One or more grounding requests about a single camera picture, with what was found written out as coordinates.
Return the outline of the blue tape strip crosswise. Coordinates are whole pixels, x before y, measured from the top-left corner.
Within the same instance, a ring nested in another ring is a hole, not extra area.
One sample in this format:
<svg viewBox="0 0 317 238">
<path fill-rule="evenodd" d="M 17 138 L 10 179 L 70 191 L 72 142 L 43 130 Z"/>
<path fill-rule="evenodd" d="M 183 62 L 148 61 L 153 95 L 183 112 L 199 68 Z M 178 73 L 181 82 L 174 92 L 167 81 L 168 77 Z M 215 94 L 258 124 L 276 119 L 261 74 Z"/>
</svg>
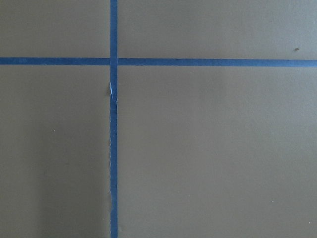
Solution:
<svg viewBox="0 0 317 238">
<path fill-rule="evenodd" d="M 35 58 L 1 57 L 1 65 L 110 65 L 122 66 L 240 66 L 240 67 L 316 67 L 306 59 L 151 59 L 151 58 Z"/>
</svg>

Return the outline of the blue tape strip lengthwise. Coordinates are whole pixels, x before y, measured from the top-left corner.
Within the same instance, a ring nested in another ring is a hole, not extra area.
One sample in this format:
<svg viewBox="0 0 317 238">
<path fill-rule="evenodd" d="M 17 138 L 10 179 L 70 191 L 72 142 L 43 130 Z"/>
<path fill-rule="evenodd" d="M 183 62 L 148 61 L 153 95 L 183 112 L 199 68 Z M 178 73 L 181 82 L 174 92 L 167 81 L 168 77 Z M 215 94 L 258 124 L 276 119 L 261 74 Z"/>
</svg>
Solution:
<svg viewBox="0 0 317 238">
<path fill-rule="evenodd" d="M 118 237 L 118 0 L 110 1 L 110 236 Z"/>
</svg>

